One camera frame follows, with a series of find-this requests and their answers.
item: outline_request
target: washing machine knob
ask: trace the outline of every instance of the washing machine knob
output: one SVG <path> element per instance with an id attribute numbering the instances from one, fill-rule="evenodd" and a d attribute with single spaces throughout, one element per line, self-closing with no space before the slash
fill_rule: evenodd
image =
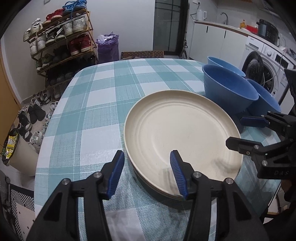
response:
<path id="1" fill-rule="evenodd" d="M 272 55 L 272 52 L 270 50 L 267 50 L 266 53 L 269 57 Z"/>

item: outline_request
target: dark blue bowl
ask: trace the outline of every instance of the dark blue bowl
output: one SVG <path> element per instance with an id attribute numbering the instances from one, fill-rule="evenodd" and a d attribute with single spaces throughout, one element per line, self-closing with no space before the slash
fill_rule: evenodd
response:
<path id="1" fill-rule="evenodd" d="M 229 115 L 237 114 L 259 99 L 256 89 L 243 77 L 221 66 L 206 64 L 204 72 L 205 96 Z"/>
<path id="2" fill-rule="evenodd" d="M 233 71 L 234 73 L 237 73 L 239 76 L 241 77 L 246 77 L 246 74 L 241 71 L 240 69 L 238 69 L 237 67 L 235 67 L 234 65 L 222 60 L 222 59 L 219 59 L 219 58 L 215 58 L 215 57 L 208 57 L 207 58 L 207 63 L 208 64 L 214 64 L 214 65 L 218 65 L 218 66 L 222 66 L 226 69 L 229 69 L 231 71 Z"/>
<path id="3" fill-rule="evenodd" d="M 266 115 L 268 111 L 281 113 L 281 107 L 279 106 L 278 102 L 263 86 L 251 79 L 247 80 L 251 83 L 251 85 L 254 86 L 259 94 L 259 99 L 248 107 L 248 111 L 253 116 Z"/>

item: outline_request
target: red shoe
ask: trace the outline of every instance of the red shoe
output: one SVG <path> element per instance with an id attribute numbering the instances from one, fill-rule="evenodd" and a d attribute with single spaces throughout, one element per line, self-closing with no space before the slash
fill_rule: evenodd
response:
<path id="1" fill-rule="evenodd" d="M 51 18 L 51 21 L 54 22 L 55 20 L 61 18 L 63 16 L 63 11 L 64 11 L 64 9 L 62 9 L 62 8 L 55 10 L 53 13 L 53 16 Z"/>
<path id="2" fill-rule="evenodd" d="M 42 24 L 43 27 L 45 27 L 46 25 L 49 25 L 51 23 L 50 20 L 51 20 L 51 18 L 52 18 L 53 15 L 54 15 L 54 13 L 51 13 L 51 14 L 48 14 L 46 16 L 46 21 L 44 21 L 43 24 Z"/>
<path id="3" fill-rule="evenodd" d="M 83 34 L 78 37 L 77 41 L 80 42 L 81 52 L 86 52 L 91 50 L 91 39 L 88 34 Z"/>
<path id="4" fill-rule="evenodd" d="M 77 39 L 73 39 L 69 42 L 69 50 L 71 56 L 79 54 L 79 42 L 76 41 Z"/>

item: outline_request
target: table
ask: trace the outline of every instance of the table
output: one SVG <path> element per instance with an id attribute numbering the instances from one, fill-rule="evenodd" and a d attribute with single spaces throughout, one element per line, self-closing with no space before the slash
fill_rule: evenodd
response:
<path id="1" fill-rule="evenodd" d="M 124 121 L 139 99 L 168 89 L 204 95 L 202 65 L 193 60 L 134 59 L 78 72 L 62 95 L 43 139 L 35 177 L 35 214 L 63 178 L 85 179 L 110 162 L 118 149 L 125 151 Z M 263 145 L 280 141 L 267 128 L 246 128 L 241 137 Z M 235 181 L 261 214 L 279 180 L 259 180 L 256 172 L 250 157 L 244 156 Z M 190 207 L 191 202 L 149 194 L 127 158 L 115 195 L 104 201 L 113 240 L 182 240 Z M 82 199 L 78 211 L 80 238 L 87 240 Z M 215 239 L 215 215 L 212 216 L 209 240 Z"/>

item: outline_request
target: faucet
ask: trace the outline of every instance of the faucet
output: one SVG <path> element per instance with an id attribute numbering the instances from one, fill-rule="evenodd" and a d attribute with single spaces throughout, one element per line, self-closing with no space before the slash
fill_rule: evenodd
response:
<path id="1" fill-rule="evenodd" d="M 228 16 L 227 16 L 227 14 L 224 13 L 224 12 L 222 12 L 221 15 L 222 15 L 222 14 L 225 14 L 225 15 L 226 15 L 226 25 L 228 25 Z"/>

